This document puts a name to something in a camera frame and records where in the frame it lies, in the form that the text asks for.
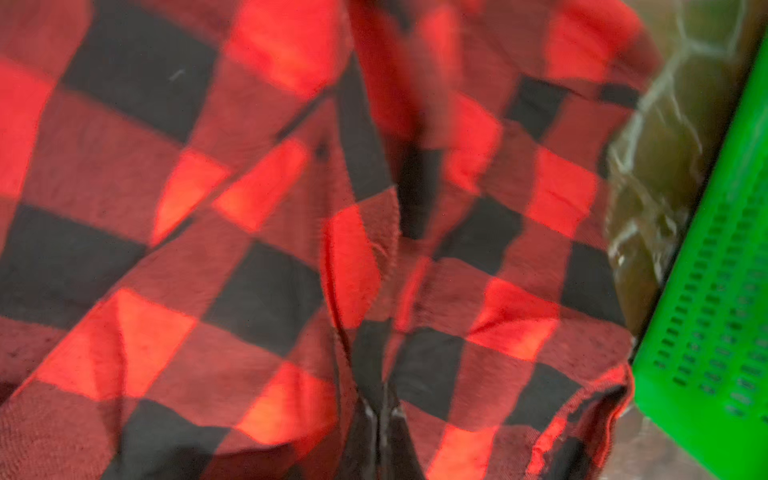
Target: flannel fabric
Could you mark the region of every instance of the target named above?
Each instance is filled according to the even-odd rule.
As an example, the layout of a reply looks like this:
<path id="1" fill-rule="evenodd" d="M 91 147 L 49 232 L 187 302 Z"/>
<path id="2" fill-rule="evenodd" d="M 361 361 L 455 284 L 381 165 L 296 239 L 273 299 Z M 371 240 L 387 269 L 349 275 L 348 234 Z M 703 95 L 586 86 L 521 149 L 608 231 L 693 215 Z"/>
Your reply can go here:
<path id="1" fill-rule="evenodd" d="M 0 478 L 595 478 L 656 65 L 619 0 L 0 3 Z"/>

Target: buffalo check flannel shirt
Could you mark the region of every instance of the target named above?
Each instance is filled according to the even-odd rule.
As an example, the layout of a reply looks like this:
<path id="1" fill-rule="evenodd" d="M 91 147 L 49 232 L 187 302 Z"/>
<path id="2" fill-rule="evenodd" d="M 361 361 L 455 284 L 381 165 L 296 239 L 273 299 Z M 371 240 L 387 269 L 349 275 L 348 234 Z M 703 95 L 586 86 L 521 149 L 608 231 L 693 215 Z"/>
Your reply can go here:
<path id="1" fill-rule="evenodd" d="M 656 66 L 619 0 L 0 3 L 0 478 L 595 478 Z"/>

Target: green basket edge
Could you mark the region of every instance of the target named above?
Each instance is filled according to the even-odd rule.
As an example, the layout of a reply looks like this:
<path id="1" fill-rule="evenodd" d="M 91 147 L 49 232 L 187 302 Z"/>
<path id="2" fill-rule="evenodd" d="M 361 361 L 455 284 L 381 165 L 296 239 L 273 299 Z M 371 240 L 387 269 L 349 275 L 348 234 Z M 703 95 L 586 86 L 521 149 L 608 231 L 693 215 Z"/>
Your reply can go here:
<path id="1" fill-rule="evenodd" d="M 768 37 L 753 66 L 750 79 L 744 90 L 742 100 L 729 129 L 720 159 L 714 169 L 707 190 L 703 196 L 700 209 L 708 204 L 719 202 L 722 195 L 736 196 L 740 192 L 737 185 L 748 180 L 749 170 L 741 165 L 747 165 L 757 155 L 768 151 Z M 701 233 L 709 227 L 709 222 L 694 217 L 689 235 Z M 686 244 L 684 243 L 680 256 L 670 275 L 669 283 L 682 283 L 676 279 L 676 270 L 680 270 L 678 262 L 684 260 Z M 659 307 L 665 302 L 663 294 Z M 635 402 L 638 408 L 680 446 L 691 453 L 699 462 L 712 473 L 727 480 L 742 480 L 761 478 L 768 472 L 768 435 L 754 438 L 754 432 L 744 423 L 742 432 L 733 430 L 732 422 L 722 422 L 719 419 L 708 419 L 707 428 L 711 438 L 704 438 L 700 432 L 689 428 L 691 423 L 700 422 L 702 409 L 695 406 L 685 406 L 670 399 L 666 386 L 654 383 L 654 375 L 650 374 L 650 350 L 658 347 L 661 338 L 660 331 L 668 326 L 667 322 L 657 321 L 654 315 L 646 337 L 638 350 L 633 365 L 636 377 Z"/>

